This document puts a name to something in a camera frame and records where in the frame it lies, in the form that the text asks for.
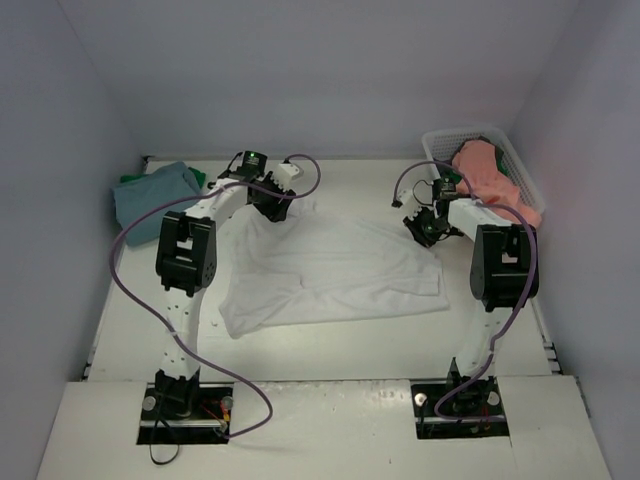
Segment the white t shirt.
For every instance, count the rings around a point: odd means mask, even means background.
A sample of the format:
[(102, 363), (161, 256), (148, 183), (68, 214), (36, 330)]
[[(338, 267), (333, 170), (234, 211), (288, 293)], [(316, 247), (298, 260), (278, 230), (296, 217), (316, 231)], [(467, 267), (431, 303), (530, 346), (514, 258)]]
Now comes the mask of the white t shirt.
[(234, 241), (219, 308), (239, 339), (267, 327), (353, 322), (444, 311), (441, 261), (379, 222), (297, 200), (271, 223), (248, 216)]

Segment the grey-blue t shirt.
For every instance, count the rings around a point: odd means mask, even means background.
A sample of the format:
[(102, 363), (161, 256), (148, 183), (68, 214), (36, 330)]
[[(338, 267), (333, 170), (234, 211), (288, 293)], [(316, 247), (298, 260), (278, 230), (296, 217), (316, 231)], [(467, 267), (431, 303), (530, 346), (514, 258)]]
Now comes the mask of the grey-blue t shirt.
[[(150, 210), (180, 198), (200, 195), (200, 188), (184, 162), (164, 166), (144, 178), (118, 184), (112, 188), (116, 220), (122, 229)], [(196, 200), (185, 201), (149, 216), (132, 228), (125, 236), (129, 247), (139, 247), (154, 241), (160, 234), (163, 216), (167, 211), (181, 211), (194, 205)]]

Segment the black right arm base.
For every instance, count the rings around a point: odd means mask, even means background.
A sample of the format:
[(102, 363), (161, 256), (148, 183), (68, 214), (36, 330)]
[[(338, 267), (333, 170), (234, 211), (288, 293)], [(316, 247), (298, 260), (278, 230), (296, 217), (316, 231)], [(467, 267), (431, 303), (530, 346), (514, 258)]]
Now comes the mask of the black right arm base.
[(510, 435), (499, 386), (493, 377), (479, 380), (436, 410), (436, 404), (466, 380), (463, 377), (410, 383), (418, 440), (470, 440)]

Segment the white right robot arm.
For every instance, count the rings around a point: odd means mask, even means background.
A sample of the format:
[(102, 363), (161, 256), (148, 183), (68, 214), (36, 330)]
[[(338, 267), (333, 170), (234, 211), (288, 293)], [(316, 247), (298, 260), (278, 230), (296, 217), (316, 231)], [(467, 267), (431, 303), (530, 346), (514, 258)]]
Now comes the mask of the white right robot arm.
[(464, 412), (479, 397), (478, 381), (493, 376), (503, 337), (539, 288), (537, 232), (533, 224), (505, 205), (486, 205), (460, 194), (447, 178), (432, 184), (430, 202), (409, 190), (394, 192), (393, 206), (405, 212), (404, 225), (414, 240), (431, 247), (448, 234), (473, 242), (469, 284), (476, 300), (470, 329), (454, 356), (444, 384), (445, 405)]

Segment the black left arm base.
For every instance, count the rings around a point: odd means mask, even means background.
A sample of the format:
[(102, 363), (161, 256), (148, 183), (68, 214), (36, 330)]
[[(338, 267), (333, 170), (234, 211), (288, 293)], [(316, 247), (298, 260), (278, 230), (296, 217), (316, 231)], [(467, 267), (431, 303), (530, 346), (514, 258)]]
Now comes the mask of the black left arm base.
[(152, 384), (143, 395), (138, 445), (223, 445), (229, 442), (233, 386), (204, 384), (187, 413), (172, 400), (162, 400)]

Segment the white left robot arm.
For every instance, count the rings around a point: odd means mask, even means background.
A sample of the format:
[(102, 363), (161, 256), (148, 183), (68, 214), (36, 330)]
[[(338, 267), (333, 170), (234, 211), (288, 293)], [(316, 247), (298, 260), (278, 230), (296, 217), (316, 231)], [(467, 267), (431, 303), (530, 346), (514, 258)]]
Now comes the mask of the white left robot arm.
[(154, 386), (177, 419), (191, 418), (200, 406), (200, 364), (194, 355), (204, 293), (217, 270), (219, 228), (246, 205), (280, 222), (296, 196), (291, 186), (302, 169), (286, 160), (267, 172), (266, 160), (263, 154), (243, 153), (240, 166), (220, 174), (205, 199), (183, 211), (170, 210), (162, 219), (155, 267), (166, 293), (169, 340)]

